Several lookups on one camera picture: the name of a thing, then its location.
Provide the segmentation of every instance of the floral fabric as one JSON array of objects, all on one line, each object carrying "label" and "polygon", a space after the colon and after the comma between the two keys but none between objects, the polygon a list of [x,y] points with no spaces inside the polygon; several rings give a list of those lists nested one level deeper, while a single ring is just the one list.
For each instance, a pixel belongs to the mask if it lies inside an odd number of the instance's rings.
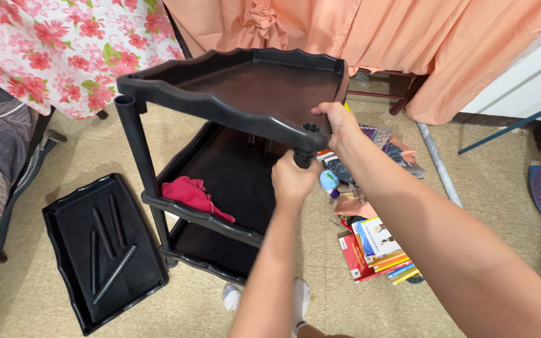
[{"label": "floral fabric", "polygon": [[117,76],[183,58],[158,0],[0,0],[0,87],[44,115],[92,116]]}]

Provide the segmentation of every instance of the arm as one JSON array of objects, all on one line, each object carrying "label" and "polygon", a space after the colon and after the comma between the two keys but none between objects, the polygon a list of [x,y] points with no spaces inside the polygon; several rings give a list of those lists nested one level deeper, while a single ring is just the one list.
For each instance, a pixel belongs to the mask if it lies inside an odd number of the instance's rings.
[{"label": "arm", "polygon": [[275,212],[266,229],[229,337],[289,337],[293,307],[296,224],[317,182],[319,163],[300,169],[289,150],[272,169]]},{"label": "arm", "polygon": [[470,337],[541,337],[541,278],[481,221],[380,151],[353,113],[320,104],[329,146],[389,232]]}]

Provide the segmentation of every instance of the foot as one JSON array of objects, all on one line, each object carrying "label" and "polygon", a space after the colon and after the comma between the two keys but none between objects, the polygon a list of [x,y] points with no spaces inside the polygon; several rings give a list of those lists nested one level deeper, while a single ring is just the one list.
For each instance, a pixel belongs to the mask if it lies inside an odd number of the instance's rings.
[{"label": "foot", "polygon": [[291,315],[291,330],[294,335],[300,327],[307,325],[304,316],[310,304],[310,287],[303,279],[293,281],[293,314]]},{"label": "foot", "polygon": [[233,316],[239,307],[239,301],[241,300],[241,291],[233,284],[228,284],[222,291],[222,303],[225,304],[225,308]]}]

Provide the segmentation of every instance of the black plastic tray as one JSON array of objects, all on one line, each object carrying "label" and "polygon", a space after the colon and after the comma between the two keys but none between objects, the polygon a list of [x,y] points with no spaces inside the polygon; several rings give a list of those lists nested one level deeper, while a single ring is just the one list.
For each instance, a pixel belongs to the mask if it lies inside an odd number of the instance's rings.
[{"label": "black plastic tray", "polygon": [[145,192],[141,194],[143,202],[259,247],[275,208],[272,166],[289,147],[272,142],[270,155],[265,155],[263,138],[255,139],[253,149],[246,148],[247,142],[246,133],[208,122],[157,177],[160,183],[180,176],[203,180],[214,205],[233,216],[235,223]]},{"label": "black plastic tray", "polygon": [[170,250],[162,250],[187,265],[245,286],[259,249],[179,219],[170,231]]},{"label": "black plastic tray", "polygon": [[[110,194],[116,198],[126,247],[119,244],[109,203]],[[99,246],[100,288],[129,247],[138,247],[96,305],[93,304],[95,296],[91,291],[90,260],[91,232],[95,231],[93,207],[99,210],[116,252],[116,257],[108,260],[103,246]],[[120,174],[104,176],[49,204],[43,208],[43,217],[54,246],[58,270],[84,335],[94,332],[168,282],[168,273],[162,264],[157,245],[131,190]]]},{"label": "black plastic tray", "polygon": [[[310,110],[343,102],[348,81],[342,59],[275,48],[211,50],[117,79],[124,95],[306,151],[326,149],[331,133],[327,117]],[[320,130],[308,131],[305,123]]]}]

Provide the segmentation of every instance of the blue metal rod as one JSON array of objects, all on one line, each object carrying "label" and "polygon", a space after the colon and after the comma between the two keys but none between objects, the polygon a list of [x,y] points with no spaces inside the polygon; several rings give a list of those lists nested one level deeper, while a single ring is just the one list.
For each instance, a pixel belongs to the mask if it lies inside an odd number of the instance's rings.
[{"label": "blue metal rod", "polygon": [[490,136],[484,138],[483,140],[475,142],[475,143],[471,144],[470,146],[468,146],[467,148],[464,148],[463,150],[459,151],[459,155],[462,155],[462,154],[468,152],[471,149],[477,148],[478,146],[484,144],[485,142],[492,141],[496,137],[498,137],[500,135],[503,135],[503,134],[506,134],[507,132],[510,132],[511,130],[513,130],[515,128],[521,127],[524,124],[526,124],[528,122],[531,122],[531,121],[537,119],[540,116],[541,116],[541,111],[533,114],[532,116],[530,116],[530,117],[528,117],[526,119],[522,119],[521,121],[515,122],[512,125],[510,125],[509,127],[497,132],[496,134],[490,135]]}]

